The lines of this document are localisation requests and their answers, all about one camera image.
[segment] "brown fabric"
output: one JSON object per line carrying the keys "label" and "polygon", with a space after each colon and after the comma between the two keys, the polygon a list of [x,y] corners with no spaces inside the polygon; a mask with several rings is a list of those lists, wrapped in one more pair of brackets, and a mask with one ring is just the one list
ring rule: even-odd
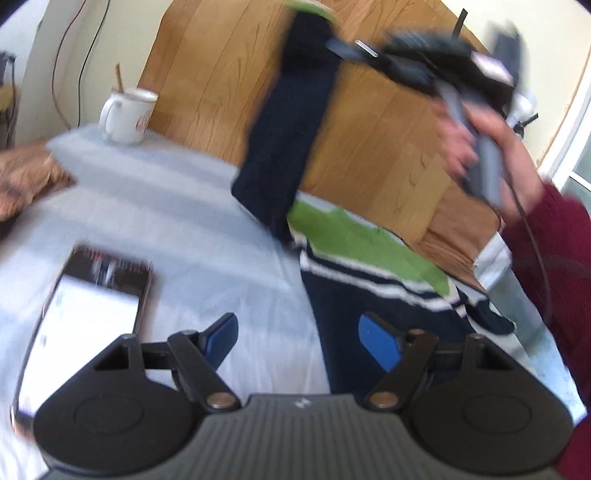
{"label": "brown fabric", "polygon": [[43,144],[0,154],[0,222],[22,212],[35,200],[74,183]]}

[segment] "white wall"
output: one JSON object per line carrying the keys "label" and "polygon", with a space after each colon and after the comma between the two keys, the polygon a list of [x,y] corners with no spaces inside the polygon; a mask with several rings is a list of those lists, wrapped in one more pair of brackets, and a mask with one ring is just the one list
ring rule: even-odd
{"label": "white wall", "polygon": [[[82,82],[82,125],[98,121],[102,105],[116,86],[121,64],[125,86],[136,86],[156,39],[162,16],[172,0],[112,0],[103,30]],[[93,0],[66,70],[60,103],[70,123],[77,124],[77,83],[86,53],[105,11],[106,0]]]}
{"label": "white wall", "polygon": [[[50,0],[47,5],[30,50],[21,85],[21,99],[14,130],[16,145],[23,145],[38,138],[51,138],[65,130],[51,101],[51,71],[61,37],[82,1]],[[77,29],[83,24],[82,14],[70,30],[71,36],[64,42],[56,71],[57,88],[60,87],[64,68],[72,52]]]}
{"label": "white wall", "polygon": [[[0,50],[17,56],[15,80],[18,89],[25,76],[25,68],[37,35],[37,28],[48,3],[49,0],[28,0],[0,27]],[[9,78],[9,69],[7,69],[5,80],[8,82]]]}
{"label": "white wall", "polygon": [[568,110],[591,47],[591,14],[576,0],[443,0],[487,45],[489,22],[513,22],[527,48],[524,85],[538,99],[540,118],[525,144],[539,163]]}

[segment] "maroon sweater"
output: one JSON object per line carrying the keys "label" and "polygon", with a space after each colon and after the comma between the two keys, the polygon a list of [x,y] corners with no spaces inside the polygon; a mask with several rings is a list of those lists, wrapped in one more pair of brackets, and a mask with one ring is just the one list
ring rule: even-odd
{"label": "maroon sweater", "polygon": [[[580,262],[587,266],[583,275],[591,279],[591,220],[580,202],[563,198],[554,186],[546,184],[544,197],[529,214],[528,223],[543,258]],[[506,229],[503,238],[525,294],[543,312],[544,286],[523,222]],[[591,413],[591,281],[557,266],[558,262],[546,261],[553,307],[549,328]],[[520,263],[528,267],[520,268]],[[575,428],[558,469],[567,480],[591,478],[591,416]]]}

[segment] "hand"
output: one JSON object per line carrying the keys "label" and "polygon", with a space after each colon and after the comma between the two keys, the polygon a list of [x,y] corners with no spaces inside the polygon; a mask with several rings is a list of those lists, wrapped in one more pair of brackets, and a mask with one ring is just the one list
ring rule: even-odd
{"label": "hand", "polygon": [[[489,107],[465,105],[466,115],[474,128],[489,135],[503,152],[505,168],[513,178],[517,198],[526,214],[529,214],[544,195],[544,185],[530,154],[503,118]],[[459,182],[466,169],[478,161],[474,151],[474,137],[464,125],[452,120],[441,100],[434,100],[433,112],[441,137],[441,151],[446,161],[447,173]],[[503,207],[501,216],[508,225],[519,221],[519,211],[511,190],[505,181],[501,186]]]}

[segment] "white mug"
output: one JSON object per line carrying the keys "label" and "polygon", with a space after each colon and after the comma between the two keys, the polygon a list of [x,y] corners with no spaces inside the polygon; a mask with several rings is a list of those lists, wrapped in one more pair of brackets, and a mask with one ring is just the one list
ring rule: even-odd
{"label": "white mug", "polygon": [[105,138],[126,145],[140,143],[144,139],[156,100],[156,93],[141,88],[111,93],[99,120]]}

